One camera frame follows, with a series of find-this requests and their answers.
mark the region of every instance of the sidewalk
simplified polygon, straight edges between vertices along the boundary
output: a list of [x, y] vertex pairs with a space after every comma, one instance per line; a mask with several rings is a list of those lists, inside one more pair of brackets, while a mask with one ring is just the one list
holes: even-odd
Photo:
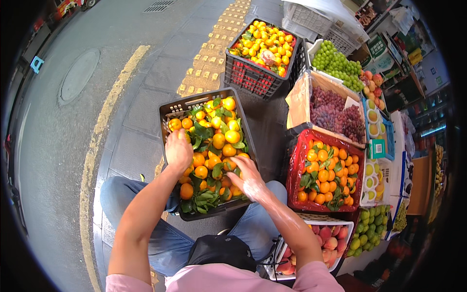
[[[238, 34], [234, 32], [235, 28], [242, 28], [243, 23], [248, 24], [254, 18], [279, 24], [283, 17], [282, 3], [280, 0], [205, 1], [180, 28], [174, 30], [170, 39], [153, 49], [133, 78], [111, 125], [97, 176], [94, 248], [103, 287], [115, 231], [100, 206], [102, 183], [112, 176], [139, 180], [140, 173], [147, 182], [153, 180], [163, 163], [159, 106], [199, 91], [225, 87], [224, 50], [229, 38]], [[229, 25], [232, 23], [231, 31], [225, 28], [225, 39], [222, 34], [215, 33], [217, 29], [223, 29], [220, 19], [229, 21]], [[211, 55], [204, 55], [205, 48], [212, 48]], [[205, 66], [212, 57], [215, 57], [213, 64]], [[264, 103], [238, 93], [261, 161], [262, 177], [265, 181], [278, 179], [284, 153], [285, 101], [276, 99]], [[243, 212], [244, 209], [238, 209], [227, 215], [191, 222], [185, 222], [179, 216], [168, 216], [167, 222], [196, 239], [233, 227]], [[158, 279], [156, 291], [165, 291], [163, 277], [159, 275]]]

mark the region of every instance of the yellow road line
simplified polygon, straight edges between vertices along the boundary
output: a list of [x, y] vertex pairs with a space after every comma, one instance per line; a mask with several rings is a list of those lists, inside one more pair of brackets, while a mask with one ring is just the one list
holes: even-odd
[[97, 281], [96, 271], [94, 270], [94, 263], [92, 261], [91, 254], [91, 239], [89, 230], [89, 222], [91, 222], [91, 220], [89, 218], [89, 198], [93, 197], [94, 194], [92, 178], [94, 177], [94, 171], [97, 168], [96, 163], [98, 163], [96, 161], [96, 157], [99, 149], [101, 148], [104, 131], [107, 128], [107, 123], [112, 114], [113, 107], [115, 106], [115, 103], [120, 96], [123, 86], [125, 86], [128, 79], [131, 77], [133, 70], [136, 68], [139, 61], [141, 61], [142, 57], [149, 50], [149, 48], [150, 46], [139, 46], [128, 62], [125, 64], [125, 67], [120, 72], [120, 75], [117, 77], [117, 80], [113, 84], [112, 89], [109, 92], [104, 105], [102, 106], [99, 117], [97, 118], [97, 123], [94, 126], [94, 132], [91, 135], [89, 149], [86, 154], [83, 176], [81, 178], [81, 192], [79, 194], [79, 229], [81, 232], [81, 244], [83, 245], [83, 254], [86, 268], [95, 292], [100, 292], [100, 288]]
[[249, 8], [250, 0], [236, 0], [219, 16], [209, 34], [209, 41], [201, 46], [193, 58], [193, 67], [187, 70], [178, 87], [177, 93], [182, 98], [219, 89], [219, 77], [225, 70], [226, 47], [246, 26], [244, 21]]

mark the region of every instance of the bunch of grapes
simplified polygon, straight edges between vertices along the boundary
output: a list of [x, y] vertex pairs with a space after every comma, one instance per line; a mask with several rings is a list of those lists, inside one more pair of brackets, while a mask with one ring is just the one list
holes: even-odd
[[344, 86], [353, 91], [361, 91], [365, 85], [359, 80], [361, 71], [360, 61], [349, 61], [344, 54], [338, 52], [331, 41], [325, 40], [316, 52], [313, 67], [344, 81]]
[[363, 142], [365, 136], [365, 126], [361, 120], [358, 106], [351, 106], [344, 109], [334, 122], [336, 133], [344, 134], [354, 142]]
[[316, 109], [323, 105], [334, 105], [335, 109], [339, 112], [344, 109], [345, 105], [342, 96], [332, 92], [331, 90], [322, 90], [319, 86], [313, 88], [311, 101]]
[[318, 127], [335, 132], [334, 122], [337, 120], [340, 111], [334, 104], [321, 105], [311, 112], [311, 121]]

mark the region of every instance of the asphalt road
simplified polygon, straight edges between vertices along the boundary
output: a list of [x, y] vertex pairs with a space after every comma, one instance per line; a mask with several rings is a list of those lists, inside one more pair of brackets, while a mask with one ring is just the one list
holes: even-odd
[[[162, 13], [142, 13], [153, 2], [101, 0], [79, 12], [48, 49], [21, 106], [16, 173], [29, 243], [62, 291], [92, 291], [79, 236], [79, 192], [104, 100], [138, 46], [157, 49], [204, 1], [180, 0]], [[74, 101], [59, 105], [57, 92], [69, 66], [90, 48], [100, 51], [95, 72]]]

